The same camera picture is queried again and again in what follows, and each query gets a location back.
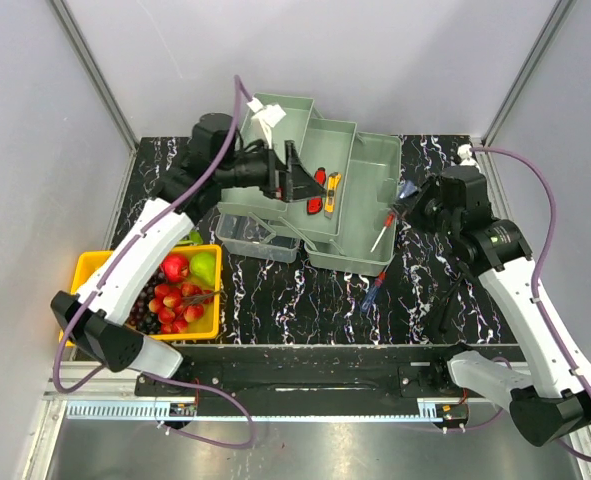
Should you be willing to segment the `blue screwdriver red tip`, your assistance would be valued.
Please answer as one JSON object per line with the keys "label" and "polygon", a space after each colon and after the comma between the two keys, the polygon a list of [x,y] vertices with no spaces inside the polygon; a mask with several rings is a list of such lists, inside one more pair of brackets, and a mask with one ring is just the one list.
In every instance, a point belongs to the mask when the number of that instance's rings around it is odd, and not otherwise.
{"label": "blue screwdriver red tip", "polygon": [[370,252],[371,252],[371,253],[373,253],[373,252],[376,250],[376,248],[378,247],[379,243],[381,242],[381,240],[382,240],[382,238],[383,238],[384,234],[386,233],[386,231],[387,231],[387,230],[388,230],[388,229],[391,227],[391,225],[393,224],[393,222],[394,222],[395,218],[396,218],[396,214],[395,214],[393,211],[391,211],[391,212],[390,212],[390,213],[389,213],[389,214],[386,216],[386,218],[385,218],[385,220],[384,220],[384,223],[383,223],[383,226],[382,226],[382,228],[381,228],[381,230],[380,230],[380,232],[379,232],[378,236],[376,237],[376,239],[375,239],[375,241],[374,241],[374,243],[373,243],[373,245],[372,245],[372,247],[371,247],[371,249],[370,249]]}

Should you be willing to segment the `yellow utility knife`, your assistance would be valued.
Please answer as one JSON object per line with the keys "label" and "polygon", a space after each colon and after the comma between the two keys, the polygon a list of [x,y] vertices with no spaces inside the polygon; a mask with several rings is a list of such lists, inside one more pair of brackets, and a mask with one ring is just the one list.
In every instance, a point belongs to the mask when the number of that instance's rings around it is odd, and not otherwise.
{"label": "yellow utility knife", "polygon": [[324,202],[324,215],[332,218],[337,204],[339,184],[342,180],[340,172],[333,172],[329,175],[326,185],[326,198]]}

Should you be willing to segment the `translucent plastic tool box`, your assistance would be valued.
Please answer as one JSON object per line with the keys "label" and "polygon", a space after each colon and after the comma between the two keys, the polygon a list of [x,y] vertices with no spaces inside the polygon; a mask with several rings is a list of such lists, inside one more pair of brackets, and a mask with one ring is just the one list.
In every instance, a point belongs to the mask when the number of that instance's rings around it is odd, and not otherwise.
{"label": "translucent plastic tool box", "polygon": [[271,240],[301,241],[316,268],[378,275],[394,255],[395,227],[385,219],[400,179],[400,138],[326,119],[311,98],[256,98],[285,113],[272,129],[277,185],[225,190],[220,212],[253,219]]}

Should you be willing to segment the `black hex key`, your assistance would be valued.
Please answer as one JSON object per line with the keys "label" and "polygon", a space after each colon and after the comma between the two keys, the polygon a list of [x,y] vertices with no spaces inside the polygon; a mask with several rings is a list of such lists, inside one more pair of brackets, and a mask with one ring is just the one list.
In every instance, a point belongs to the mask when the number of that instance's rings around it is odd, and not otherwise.
{"label": "black hex key", "polygon": [[457,295],[459,288],[470,278],[469,272],[462,272],[457,277],[456,281],[449,287],[443,300],[443,308],[441,318],[438,324],[438,332],[445,334],[449,329],[449,322],[455,315],[456,304],[458,303]]}

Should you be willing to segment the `blue screwdriver long shaft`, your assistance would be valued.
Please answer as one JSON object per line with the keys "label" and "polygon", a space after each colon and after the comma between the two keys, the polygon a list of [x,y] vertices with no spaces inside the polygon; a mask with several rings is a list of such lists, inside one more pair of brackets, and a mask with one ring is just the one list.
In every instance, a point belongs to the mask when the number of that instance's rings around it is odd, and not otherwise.
{"label": "blue screwdriver long shaft", "polygon": [[363,301],[360,304],[360,311],[366,314],[372,305],[374,304],[376,297],[381,289],[381,286],[384,282],[386,277],[386,272],[382,271],[373,281],[372,285],[369,287],[366,296],[364,297]]}

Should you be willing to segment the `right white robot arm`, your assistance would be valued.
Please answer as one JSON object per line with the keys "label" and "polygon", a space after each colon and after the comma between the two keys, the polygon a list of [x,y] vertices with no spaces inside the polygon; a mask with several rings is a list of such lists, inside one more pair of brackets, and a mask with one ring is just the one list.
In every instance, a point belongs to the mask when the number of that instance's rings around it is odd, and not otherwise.
{"label": "right white robot arm", "polygon": [[452,166],[420,186],[404,181],[392,207],[413,228],[449,239],[462,278],[488,292],[529,367],[520,374],[457,344],[432,361],[433,385],[492,401],[537,447],[591,425],[591,363],[535,278],[519,227],[493,214],[485,176],[474,166]]}

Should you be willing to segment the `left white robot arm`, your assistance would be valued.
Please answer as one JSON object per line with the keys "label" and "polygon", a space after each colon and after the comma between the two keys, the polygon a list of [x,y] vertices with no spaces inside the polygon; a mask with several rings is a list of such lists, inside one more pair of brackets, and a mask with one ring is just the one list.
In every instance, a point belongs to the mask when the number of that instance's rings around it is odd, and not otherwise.
{"label": "left white robot arm", "polygon": [[194,126],[188,153],[162,176],[139,219],[109,259],[73,294],[58,292],[51,309],[65,335],[102,366],[172,377],[183,362],[176,349],[126,327],[137,295],[162,260],[216,204],[226,189],[256,187],[285,203],[324,189],[302,165],[296,144],[278,140],[286,120],[277,105],[252,115],[256,138],[242,145],[237,121],[206,114]]}

